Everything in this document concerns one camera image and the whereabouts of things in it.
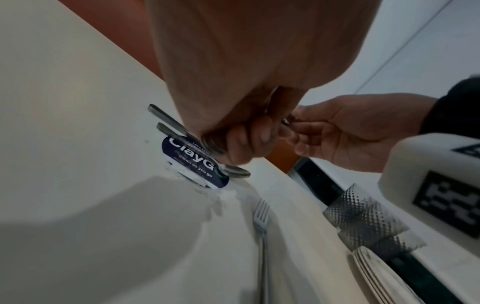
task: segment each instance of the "person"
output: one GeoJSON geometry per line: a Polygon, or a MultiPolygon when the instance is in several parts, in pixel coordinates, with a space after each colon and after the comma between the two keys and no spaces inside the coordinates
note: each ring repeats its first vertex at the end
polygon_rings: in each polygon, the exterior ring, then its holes
{"type": "Polygon", "coordinates": [[[186,128],[220,134],[229,165],[267,156],[310,88],[357,57],[381,0],[145,0],[186,128]]]}
{"type": "Polygon", "coordinates": [[[298,155],[342,168],[382,172],[392,147],[425,133],[480,139],[480,77],[456,84],[436,99],[416,94],[340,96],[293,111],[281,136],[298,155]]]}

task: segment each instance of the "stack of plates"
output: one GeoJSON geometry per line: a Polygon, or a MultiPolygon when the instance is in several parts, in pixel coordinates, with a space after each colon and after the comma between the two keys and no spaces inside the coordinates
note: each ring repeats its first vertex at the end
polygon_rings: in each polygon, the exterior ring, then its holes
{"type": "Polygon", "coordinates": [[[376,254],[362,246],[353,259],[381,304],[424,304],[413,290],[376,254]]]}

